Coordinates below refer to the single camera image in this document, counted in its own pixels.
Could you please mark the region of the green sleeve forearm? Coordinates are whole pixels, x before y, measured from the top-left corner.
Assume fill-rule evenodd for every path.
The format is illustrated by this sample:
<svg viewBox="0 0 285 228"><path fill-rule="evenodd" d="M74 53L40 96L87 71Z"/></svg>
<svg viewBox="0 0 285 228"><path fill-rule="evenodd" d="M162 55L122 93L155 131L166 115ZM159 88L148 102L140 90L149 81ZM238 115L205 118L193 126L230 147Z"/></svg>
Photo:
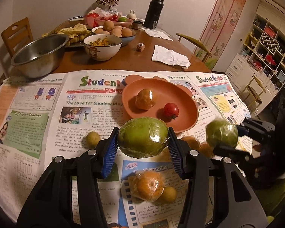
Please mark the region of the green sleeve forearm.
<svg viewBox="0 0 285 228"><path fill-rule="evenodd" d="M285 206L285 179L265 191L262 206L270 224Z"/></svg>

